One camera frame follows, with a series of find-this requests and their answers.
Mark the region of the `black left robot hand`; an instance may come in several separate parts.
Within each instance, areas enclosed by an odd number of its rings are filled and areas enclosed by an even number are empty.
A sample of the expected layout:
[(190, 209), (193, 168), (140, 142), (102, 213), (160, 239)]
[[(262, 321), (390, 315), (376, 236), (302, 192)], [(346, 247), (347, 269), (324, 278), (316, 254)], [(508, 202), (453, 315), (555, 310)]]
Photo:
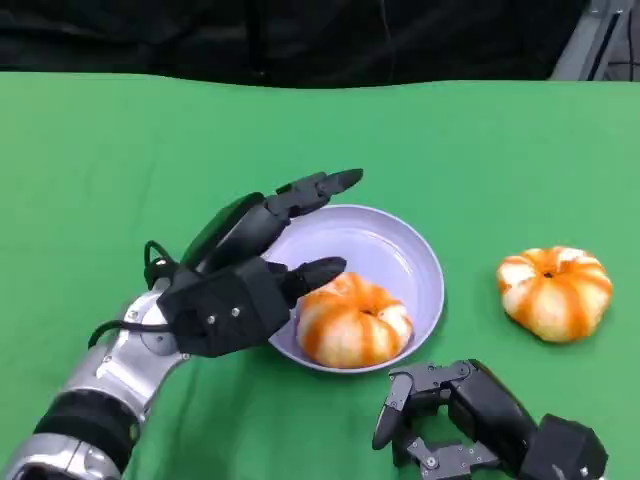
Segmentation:
[(264, 254), (291, 220), (326, 206), (331, 198), (356, 185), (361, 169), (318, 172), (290, 182), (265, 196), (247, 194), (221, 209), (187, 247), (181, 263), (208, 274)]

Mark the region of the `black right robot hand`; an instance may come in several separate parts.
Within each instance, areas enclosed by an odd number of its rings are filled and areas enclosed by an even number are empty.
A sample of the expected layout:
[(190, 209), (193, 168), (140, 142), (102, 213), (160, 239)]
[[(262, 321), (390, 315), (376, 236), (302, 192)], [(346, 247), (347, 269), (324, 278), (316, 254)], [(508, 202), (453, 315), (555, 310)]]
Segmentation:
[[(479, 469), (517, 476), (537, 424), (486, 365), (476, 359), (412, 364), (391, 370), (389, 378), (372, 448), (390, 445), (395, 466), (413, 462), (423, 479), (470, 479)], [(470, 446), (428, 443), (412, 430), (414, 418), (435, 415), (442, 406)]]

